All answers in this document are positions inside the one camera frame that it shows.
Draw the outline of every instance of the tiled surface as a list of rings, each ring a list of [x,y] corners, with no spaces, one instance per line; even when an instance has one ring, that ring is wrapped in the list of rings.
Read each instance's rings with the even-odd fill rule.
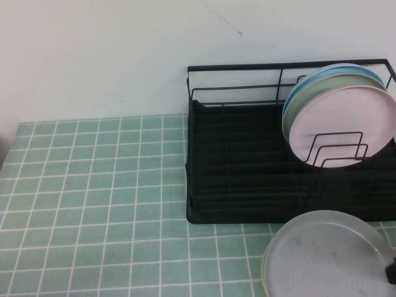
[[[263,297],[280,225],[190,225],[185,116],[21,124],[0,171],[0,296]],[[373,223],[396,248],[396,222]]]

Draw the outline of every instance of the pink plate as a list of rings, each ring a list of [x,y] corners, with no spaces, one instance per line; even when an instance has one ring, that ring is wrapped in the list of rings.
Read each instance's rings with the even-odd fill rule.
[[[290,146],[305,161],[314,137],[319,133],[362,132],[361,143],[368,144],[367,157],[380,151],[396,133],[396,102],[385,91],[368,86],[349,86],[326,91],[310,100],[298,113],[290,131]],[[357,145],[321,148],[322,145],[357,144],[359,134],[317,137],[308,164],[320,167],[327,158],[354,157]],[[365,147],[360,146],[358,157]],[[343,167],[358,160],[329,160],[323,167]]]

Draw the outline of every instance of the black dish rack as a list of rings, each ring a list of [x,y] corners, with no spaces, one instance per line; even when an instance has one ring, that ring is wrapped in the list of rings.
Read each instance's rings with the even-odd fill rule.
[[[396,220],[396,146],[390,141],[373,157],[360,131],[354,133],[361,162],[343,168],[313,167],[296,158],[282,135],[279,99],[282,75],[289,69],[309,69],[335,63],[383,65],[396,74],[386,59],[321,61],[281,64],[189,66],[187,142],[187,219],[191,223],[285,223],[312,210],[350,213],[365,221]],[[190,89],[190,72],[279,71],[277,84]],[[275,88],[274,100],[203,103],[201,91]]]

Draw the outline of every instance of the stack of plates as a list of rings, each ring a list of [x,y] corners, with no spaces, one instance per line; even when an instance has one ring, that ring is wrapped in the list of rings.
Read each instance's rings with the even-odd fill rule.
[[[283,107],[282,130],[300,160],[314,166],[348,166],[359,160],[346,158],[364,154],[366,147],[356,145],[361,134],[319,136],[309,156],[315,136],[362,132],[361,143],[368,145],[366,157],[370,157],[396,133],[396,102],[373,71],[355,64],[334,64],[294,86]],[[349,146],[324,147],[317,154],[323,145]],[[328,158],[338,160],[325,161]]]
[[[300,215],[274,236],[262,262],[268,297],[394,297],[385,272],[396,253],[369,224],[346,213]]]

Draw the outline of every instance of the white wall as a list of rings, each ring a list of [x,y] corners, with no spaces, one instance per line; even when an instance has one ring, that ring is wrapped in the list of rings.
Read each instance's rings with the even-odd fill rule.
[[[395,0],[0,0],[0,150],[18,122],[185,112],[192,64],[396,66],[395,11]]]

